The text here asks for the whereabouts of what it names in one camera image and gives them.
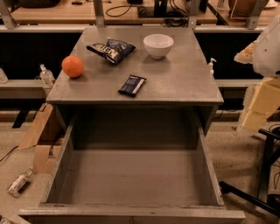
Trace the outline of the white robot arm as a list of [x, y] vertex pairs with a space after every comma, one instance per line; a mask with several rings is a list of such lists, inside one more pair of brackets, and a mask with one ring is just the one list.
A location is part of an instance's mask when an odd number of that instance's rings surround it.
[[280, 15], [261, 32], [257, 39], [234, 56], [234, 61], [251, 64], [263, 77], [280, 77]]

